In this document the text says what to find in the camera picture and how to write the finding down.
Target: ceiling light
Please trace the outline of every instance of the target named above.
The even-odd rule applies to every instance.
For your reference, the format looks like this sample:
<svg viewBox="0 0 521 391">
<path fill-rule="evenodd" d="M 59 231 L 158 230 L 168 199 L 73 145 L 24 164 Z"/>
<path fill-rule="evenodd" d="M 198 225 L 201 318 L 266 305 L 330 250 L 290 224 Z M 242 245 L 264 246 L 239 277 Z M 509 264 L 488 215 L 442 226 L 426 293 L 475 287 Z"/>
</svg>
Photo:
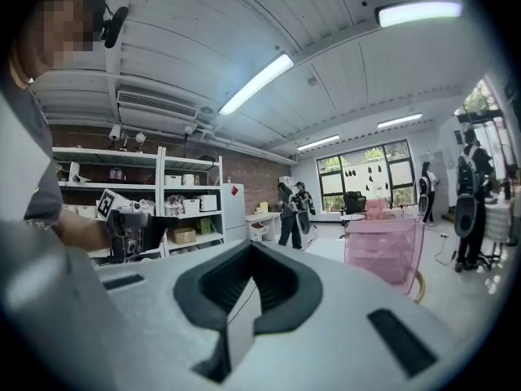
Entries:
<svg viewBox="0 0 521 391">
<path fill-rule="evenodd" d="M 376 9 L 376 20 L 383 28 L 413 20 L 435 17 L 458 17 L 462 4 L 458 2 L 418 2 Z"/>
<path fill-rule="evenodd" d="M 304 145 L 302 147 L 297 147 L 297 149 L 299 151 L 303 151 L 304 149 L 308 149 L 309 147 L 316 147 L 317 145 L 322 145 L 323 143 L 332 142 L 336 139 L 340 139 L 340 136 L 337 134 L 335 136 L 330 136 L 329 138 L 321 139 L 321 140 L 318 140 L 313 143 L 308 143 L 307 145 Z"/>
<path fill-rule="evenodd" d="M 415 121 L 422 116 L 422 113 L 413 114 L 412 116 L 401 117 L 400 119 L 394 119 L 391 121 L 383 121 L 378 123 L 378 128 L 382 129 L 383 127 L 397 125 L 398 123 L 403 123 L 404 121 Z"/>
<path fill-rule="evenodd" d="M 275 61 L 255 75 L 242 89 L 240 89 L 231 100 L 226 103 L 219 114 L 228 116 L 240 108 L 248 99 L 255 95 L 259 90 L 268 85 L 283 72 L 286 72 L 293 65 L 293 61 L 286 54 L 280 55 Z"/>
</svg>

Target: shelving unit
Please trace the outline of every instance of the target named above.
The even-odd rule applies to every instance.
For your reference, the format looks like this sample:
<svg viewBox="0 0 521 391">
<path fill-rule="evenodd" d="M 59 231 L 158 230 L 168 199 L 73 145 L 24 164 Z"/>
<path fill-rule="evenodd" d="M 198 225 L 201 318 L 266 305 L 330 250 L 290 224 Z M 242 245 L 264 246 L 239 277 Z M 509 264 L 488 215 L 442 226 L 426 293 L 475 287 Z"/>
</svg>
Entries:
<svg viewBox="0 0 521 391">
<path fill-rule="evenodd" d="M 171 239 L 166 239 L 160 248 L 153 251 L 147 251 L 145 255 L 154 255 L 158 252 L 162 257 L 168 257 L 170 252 L 179 248 L 187 248 L 201 244 L 211 244 L 216 242 L 225 242 L 225 222 L 222 208 L 222 158 L 219 161 L 193 160 L 188 158 L 177 158 L 174 156 L 166 156 L 166 148 L 158 147 L 157 154 L 145 154 L 140 152 L 119 152 L 104 151 L 100 149 L 84 149 L 75 147 L 55 147 L 53 148 L 54 157 L 60 164 L 77 162 L 80 165 L 101 165 L 103 167 L 120 166 L 120 167 L 136 167 L 148 168 L 155 170 L 155 184 L 119 184 L 109 182 L 59 182 L 62 191 L 99 191 L 99 195 L 106 188 L 115 192 L 121 192 L 124 196 L 125 192 L 154 193 L 155 194 L 155 215 L 160 217 L 176 218 L 179 220 L 196 219 L 201 217 L 210 217 L 212 219 L 213 233 L 206 235 L 197 235 L 195 242 L 189 244 L 176 244 Z M 204 186 L 174 186 L 165 184 L 164 176 L 166 174 L 199 174 L 202 182 L 208 183 L 209 172 L 212 169 L 218 169 L 218 179 L 215 181 L 217 185 Z M 218 210 L 210 212 L 200 212 L 197 214 L 181 214 L 179 216 L 166 216 L 164 211 L 164 200 L 166 196 L 179 193 L 187 197 L 214 194 L 217 196 Z M 108 255 L 108 251 L 96 251 L 90 253 L 92 257 L 104 257 Z"/>
</svg>

